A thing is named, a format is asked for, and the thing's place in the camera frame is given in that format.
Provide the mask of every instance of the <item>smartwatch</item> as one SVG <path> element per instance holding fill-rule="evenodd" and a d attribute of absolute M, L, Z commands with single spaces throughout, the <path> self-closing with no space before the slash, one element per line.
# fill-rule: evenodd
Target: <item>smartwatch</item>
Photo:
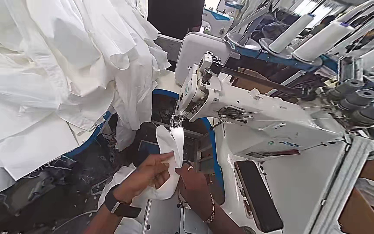
<path fill-rule="evenodd" d="M 116 216 L 123 216 L 127 218 L 136 218 L 141 212 L 141 208 L 133 207 L 124 202 L 118 201 L 113 195 L 114 189 L 116 189 L 120 184 L 113 186 L 105 197 L 105 206 L 107 209 Z"/>

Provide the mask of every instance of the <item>fabric pile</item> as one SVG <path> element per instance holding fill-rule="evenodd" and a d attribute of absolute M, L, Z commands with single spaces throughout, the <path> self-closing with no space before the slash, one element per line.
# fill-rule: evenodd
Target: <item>fabric pile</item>
<path fill-rule="evenodd" d="M 167 53 L 125 0 L 0 0 L 0 191 L 80 146 L 107 110 L 117 148 L 151 120 Z"/>

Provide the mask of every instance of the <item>chain bracelet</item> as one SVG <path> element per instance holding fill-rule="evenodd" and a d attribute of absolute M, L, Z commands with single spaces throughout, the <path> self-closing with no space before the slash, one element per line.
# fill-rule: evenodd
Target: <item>chain bracelet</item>
<path fill-rule="evenodd" d="M 214 199 L 211 194 L 210 194 L 210 198 L 211 198 L 211 216 L 205 221 L 205 223 L 207 224 L 211 223 L 214 219 Z"/>

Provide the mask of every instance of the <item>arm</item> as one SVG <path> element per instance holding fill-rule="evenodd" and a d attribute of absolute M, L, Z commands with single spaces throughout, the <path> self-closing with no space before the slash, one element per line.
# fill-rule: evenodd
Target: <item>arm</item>
<path fill-rule="evenodd" d="M 207 186 L 203 173 L 197 173 L 184 164 L 176 168 L 175 172 L 181 176 L 179 189 L 181 195 L 190 205 L 191 209 L 206 221 L 212 214 L 210 190 Z M 208 224 L 210 230 L 215 234 L 244 234 L 244 231 L 221 209 L 218 204 L 214 205 L 214 219 Z"/>
<path fill-rule="evenodd" d="M 161 187 L 169 178 L 168 163 L 163 161 L 174 156 L 167 154 L 152 154 L 113 191 L 113 196 L 120 202 L 131 204 L 132 199 L 141 194 L 149 185 Z M 122 217 L 112 214 L 103 204 L 97 215 L 90 222 L 84 234 L 112 234 L 121 222 Z"/>

